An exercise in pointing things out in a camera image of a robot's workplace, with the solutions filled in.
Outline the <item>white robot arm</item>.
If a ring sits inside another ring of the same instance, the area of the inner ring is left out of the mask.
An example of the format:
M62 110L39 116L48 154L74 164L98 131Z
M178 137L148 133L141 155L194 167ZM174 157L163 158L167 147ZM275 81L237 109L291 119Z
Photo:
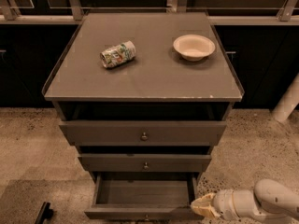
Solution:
M192 202L200 224L298 224L298 79L273 111L238 110Z

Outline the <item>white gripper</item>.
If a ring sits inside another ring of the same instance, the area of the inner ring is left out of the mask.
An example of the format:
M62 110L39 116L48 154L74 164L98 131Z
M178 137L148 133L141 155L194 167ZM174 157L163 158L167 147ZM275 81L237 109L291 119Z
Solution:
M253 192L246 189L223 189L217 194L208 193L194 200L191 209L202 217L222 217L225 220L255 217L258 214Z

